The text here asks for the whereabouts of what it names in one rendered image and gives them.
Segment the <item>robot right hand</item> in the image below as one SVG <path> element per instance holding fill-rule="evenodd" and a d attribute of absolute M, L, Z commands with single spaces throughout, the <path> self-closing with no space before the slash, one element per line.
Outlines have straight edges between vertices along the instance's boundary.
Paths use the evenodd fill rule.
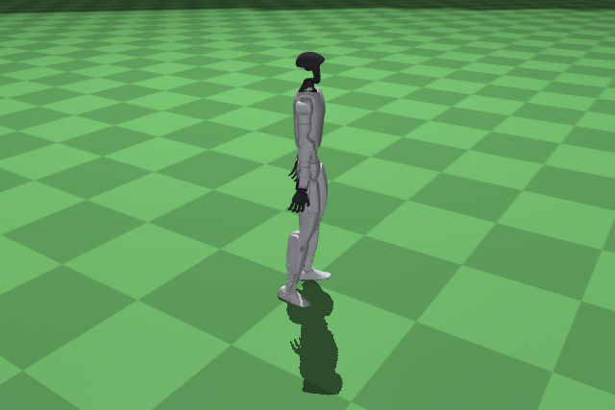
<path fill-rule="evenodd" d="M 294 194 L 293 198 L 292 198 L 292 203 L 290 205 L 290 207 L 288 208 L 288 210 L 291 210 L 292 212 L 296 211 L 296 213 L 300 212 L 304 212 L 305 210 L 305 204 L 307 202 L 307 206 L 310 206 L 310 202 L 308 199 L 308 194 L 306 193 L 308 191 L 308 184 L 307 184 L 307 188 L 298 188 L 299 187 L 299 179 L 297 179 L 296 182 L 296 187 L 295 189 L 297 190 L 297 192 Z M 295 205 L 294 205 L 295 203 Z M 297 205 L 298 205 L 298 209 L 297 209 Z M 292 209 L 292 207 L 294 206 L 294 208 Z M 302 207 L 302 209 L 301 209 Z M 297 210 L 296 210 L 297 209 Z"/>

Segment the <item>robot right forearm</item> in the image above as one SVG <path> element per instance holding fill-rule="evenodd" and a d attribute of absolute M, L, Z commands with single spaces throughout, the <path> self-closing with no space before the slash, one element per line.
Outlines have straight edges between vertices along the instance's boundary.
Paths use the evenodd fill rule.
<path fill-rule="evenodd" d="M 306 189 L 308 187 L 308 179 L 310 177 L 310 162 L 312 161 L 312 144 L 308 141 L 302 143 L 299 153 L 299 170 L 298 170 L 298 179 L 299 179 L 299 187 Z"/>

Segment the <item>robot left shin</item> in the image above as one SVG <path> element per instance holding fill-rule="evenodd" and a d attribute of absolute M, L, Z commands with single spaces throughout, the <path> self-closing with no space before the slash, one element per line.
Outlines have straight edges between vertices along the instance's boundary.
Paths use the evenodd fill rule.
<path fill-rule="evenodd" d="M 312 235 L 311 239 L 309 240 L 308 243 L 308 250 L 307 250 L 307 258 L 305 261 L 305 265 L 304 265 L 304 269 L 305 269 L 305 273 L 311 273 L 311 267 L 313 264 L 313 259 L 314 259 L 314 255 L 316 252 L 316 248 L 317 248 L 317 242 L 318 242 L 318 235 L 319 235 L 319 226 L 320 223 L 318 224 L 318 226 L 316 227 L 316 230 L 314 232 L 314 234 Z M 310 267 L 309 267 L 310 265 Z M 306 272 L 307 270 L 307 272 Z"/>

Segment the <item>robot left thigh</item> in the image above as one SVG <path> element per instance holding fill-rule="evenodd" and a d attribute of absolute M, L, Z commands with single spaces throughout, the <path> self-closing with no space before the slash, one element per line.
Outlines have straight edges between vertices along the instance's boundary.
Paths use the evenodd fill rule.
<path fill-rule="evenodd" d="M 326 203 L 327 203 L 327 198 L 328 198 L 328 183 L 327 183 L 327 176 L 326 176 L 323 163 L 320 163 L 320 173 L 319 173 L 317 181 L 319 183 L 319 189 L 320 189 L 320 216 L 319 216 L 319 221 L 318 221 L 318 224 L 319 224 L 324 214 Z"/>

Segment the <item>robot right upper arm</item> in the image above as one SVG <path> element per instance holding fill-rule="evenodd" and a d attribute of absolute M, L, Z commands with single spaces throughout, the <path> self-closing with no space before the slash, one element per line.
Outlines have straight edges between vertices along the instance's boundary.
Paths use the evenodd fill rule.
<path fill-rule="evenodd" d="M 311 98 L 302 97 L 296 103 L 296 115 L 298 123 L 298 145 L 299 149 L 303 142 L 308 141 L 312 144 L 312 151 L 315 149 L 315 142 L 308 138 L 311 131 L 311 115 L 313 114 L 313 103 Z"/>

